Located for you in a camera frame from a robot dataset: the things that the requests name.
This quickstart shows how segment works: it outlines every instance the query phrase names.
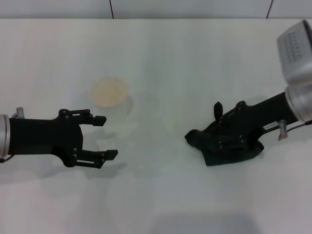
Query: white table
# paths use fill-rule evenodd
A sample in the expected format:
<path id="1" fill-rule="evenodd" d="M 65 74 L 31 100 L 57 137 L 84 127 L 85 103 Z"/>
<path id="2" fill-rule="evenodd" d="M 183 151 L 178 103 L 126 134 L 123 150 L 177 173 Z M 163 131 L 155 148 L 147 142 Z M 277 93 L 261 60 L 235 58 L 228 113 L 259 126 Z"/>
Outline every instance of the white table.
<path id="1" fill-rule="evenodd" d="M 276 38 L 298 20 L 0 20 L 0 112 L 61 108 L 108 116 L 84 147 L 118 149 L 101 170 L 55 156 L 0 165 L 1 234 L 309 234 L 312 130 L 261 138 L 256 159 L 206 167 L 184 135 L 284 91 Z M 129 85 L 121 110 L 99 110 L 90 84 Z"/>

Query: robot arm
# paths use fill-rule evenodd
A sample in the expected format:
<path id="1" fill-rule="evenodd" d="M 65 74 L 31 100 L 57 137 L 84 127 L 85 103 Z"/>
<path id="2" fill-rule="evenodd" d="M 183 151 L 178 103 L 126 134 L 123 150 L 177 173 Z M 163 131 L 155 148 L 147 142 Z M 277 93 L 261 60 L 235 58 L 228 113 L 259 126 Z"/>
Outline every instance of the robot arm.
<path id="1" fill-rule="evenodd" d="M 90 110 L 62 109 L 52 120 L 25 119 L 22 108 L 13 118 L 0 115 L 0 162 L 9 155 L 44 155 L 59 157 L 66 167 L 101 168 L 106 160 L 113 160 L 117 150 L 87 151 L 82 149 L 80 124 L 103 126 L 106 117 L 95 116 Z"/>
<path id="2" fill-rule="evenodd" d="M 280 128 L 279 140 L 287 138 L 287 125 L 312 124 L 312 31 L 302 21 L 277 39 L 282 70 L 289 86 L 284 93 L 255 106 L 244 101 L 223 114 L 214 106 L 215 121 L 205 130 L 191 130 L 187 143 L 199 149 L 207 166 L 245 161 L 264 149 L 258 139 Z"/>

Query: white tabletop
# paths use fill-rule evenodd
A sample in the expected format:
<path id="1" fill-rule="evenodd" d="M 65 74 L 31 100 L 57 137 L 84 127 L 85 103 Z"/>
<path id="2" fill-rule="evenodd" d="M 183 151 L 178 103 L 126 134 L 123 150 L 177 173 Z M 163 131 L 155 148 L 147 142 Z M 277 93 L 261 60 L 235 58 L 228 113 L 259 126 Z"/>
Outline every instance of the white tabletop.
<path id="1" fill-rule="evenodd" d="M 0 165 L 1 234 L 309 234 L 312 130 L 233 165 L 207 167 L 184 135 L 228 111 L 284 91 L 276 38 L 298 20 L 0 20 L 0 112 L 27 118 L 61 108 L 108 118 L 83 126 L 84 147 L 118 149 L 102 169 L 68 169 L 55 156 Z M 129 97 L 88 100 L 116 76 Z"/>

